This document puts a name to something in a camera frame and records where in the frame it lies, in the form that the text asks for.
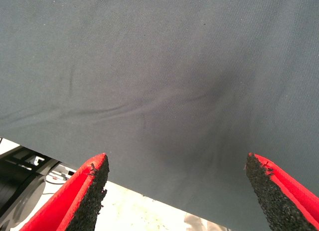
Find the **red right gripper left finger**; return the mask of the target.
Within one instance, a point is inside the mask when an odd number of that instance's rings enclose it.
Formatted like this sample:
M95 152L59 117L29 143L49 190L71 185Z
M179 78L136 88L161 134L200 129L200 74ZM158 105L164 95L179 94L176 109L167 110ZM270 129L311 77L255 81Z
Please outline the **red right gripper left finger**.
M22 231L93 231L107 194L105 153L87 160L21 228Z

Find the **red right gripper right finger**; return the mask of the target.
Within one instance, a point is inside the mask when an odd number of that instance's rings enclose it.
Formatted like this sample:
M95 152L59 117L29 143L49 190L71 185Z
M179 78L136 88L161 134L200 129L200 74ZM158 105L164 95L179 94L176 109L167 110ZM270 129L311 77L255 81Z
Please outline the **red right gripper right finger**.
M317 231L319 198L271 160L249 153L246 176L273 231Z

